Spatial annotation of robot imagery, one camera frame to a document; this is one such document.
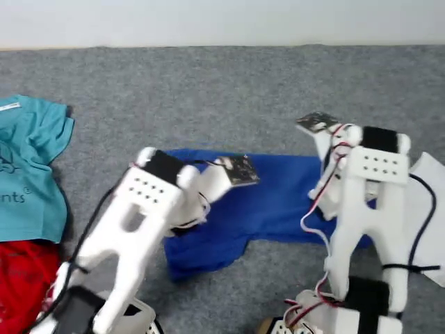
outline black wire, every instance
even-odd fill
[[[101,197],[101,199],[97,203],[97,206],[96,206],[94,212],[92,213],[86,227],[83,229],[83,232],[82,232],[81,236],[79,237],[79,241],[77,242],[77,245],[74,248],[73,254],[72,254],[70,260],[68,261],[70,263],[70,265],[68,266],[67,275],[65,277],[65,282],[63,282],[63,286],[62,286],[62,289],[61,289],[59,295],[53,301],[53,303],[49,306],[49,308],[45,312],[43,312],[42,315],[40,317],[38,317],[38,319],[36,319],[32,325],[30,325],[28,328],[26,328],[23,331],[23,334],[29,333],[32,329],[39,326],[57,308],[57,306],[62,301],[63,297],[65,296],[65,294],[67,292],[68,284],[70,283],[70,278],[71,278],[72,273],[74,272],[75,269],[79,269],[79,266],[75,263],[77,255],[79,254],[79,251],[81,250],[81,247],[82,247],[84,241],[86,240],[86,237],[88,236],[88,233],[89,233],[93,223],[95,222],[97,215],[99,214],[100,209],[102,208],[102,205],[105,203],[106,199],[114,192],[115,188],[120,183],[121,179],[122,179],[122,177],[118,180],[118,182],[116,182],[116,184],[112,188],[110,188]]]
[[[410,174],[410,177],[413,180],[416,180],[418,183],[420,183],[423,187],[425,187],[425,189],[431,195],[431,209],[430,209],[430,213],[427,215],[425,221],[423,222],[423,225],[420,227],[419,231],[417,232],[416,238],[414,239],[414,242],[412,243],[410,256],[408,258],[408,265],[407,266],[408,267],[413,267],[412,263],[414,261],[414,256],[416,255],[417,246],[419,245],[420,239],[422,238],[426,228],[430,224],[432,216],[434,216],[434,213],[436,212],[437,197],[436,197],[436,193],[434,192],[434,190],[421,177],[419,177],[417,175],[414,175],[414,174]],[[440,268],[440,266],[432,266],[432,267],[434,269],[431,269],[431,270],[435,270],[435,269],[439,269]],[[403,316],[403,312],[399,312],[399,313],[397,313],[396,318],[401,320],[402,316]]]
[[[310,328],[310,327],[309,327],[308,325],[306,325],[304,322],[303,322],[303,326],[306,327],[307,330],[308,330],[309,332],[311,332],[311,334],[315,334],[314,331],[312,330],[312,328]]]

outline blue shirt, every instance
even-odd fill
[[[0,241],[60,242],[65,199],[48,166],[70,142],[67,106],[23,95],[0,100]]]
[[[184,160],[211,160],[226,152],[174,150]],[[320,237],[300,227],[312,201],[307,193],[320,179],[318,157],[249,154],[257,170],[258,185],[235,188],[211,206],[207,222],[180,237],[166,238],[165,254],[171,276],[180,280],[228,266],[242,256],[250,240],[322,243]],[[316,210],[306,220],[331,236],[336,219],[325,221]],[[368,237],[359,246],[368,246]]]

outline white wire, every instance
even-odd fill
[[[306,218],[309,217],[312,214],[312,212],[314,212],[315,209],[318,207],[318,204],[319,204],[321,198],[323,197],[323,194],[326,192],[328,185],[329,184],[326,184],[323,187],[321,192],[317,195],[318,198],[312,204],[310,210],[301,218],[301,220],[300,220],[300,227],[302,228],[303,231],[305,231],[307,233],[317,234],[323,240],[323,243],[326,246],[327,256],[331,256],[331,250],[330,250],[330,247],[329,247],[329,240],[327,239],[326,234],[323,231],[319,230],[318,228],[308,228],[306,226],[306,223],[305,223]]]

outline white bracket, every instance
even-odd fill
[[[334,295],[343,300],[348,292],[350,256],[367,234],[372,238],[383,264],[407,262],[408,249],[403,234],[405,190],[409,175],[404,154],[371,150],[358,146],[348,155],[341,175],[341,202],[337,228],[331,237],[331,258],[325,269]],[[365,199],[368,180],[379,182],[376,208]],[[389,284],[389,310],[402,312],[407,302],[406,269],[387,269],[383,280]]]

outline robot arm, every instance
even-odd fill
[[[313,135],[325,160],[321,179],[309,197],[315,199],[326,188],[318,207],[327,220],[338,216],[325,270],[331,297],[342,301],[335,307],[320,304],[305,315],[305,321],[323,334],[401,333],[400,320],[388,314],[405,308],[408,270],[386,269],[382,281],[373,281],[350,277],[349,265],[364,234],[372,238],[383,264],[407,262],[403,214],[410,140],[386,129],[342,125],[319,113],[304,120],[300,127]],[[369,205],[371,199],[375,199],[375,207]],[[306,291],[296,302],[307,310],[320,299]],[[302,328],[302,321],[296,328]]]
[[[32,334],[145,334],[153,309],[134,299],[149,259],[175,227],[191,227],[204,219],[207,204],[234,186],[259,181],[247,157],[219,158],[202,174],[154,148],[145,148],[114,191],[114,199],[80,248],[75,262],[81,270],[69,277],[65,300]],[[143,216],[134,230],[131,222]],[[119,256],[115,284],[106,300],[81,286],[84,278],[111,254]],[[70,264],[58,270],[53,298],[61,293]],[[138,312],[128,315],[129,306]]]

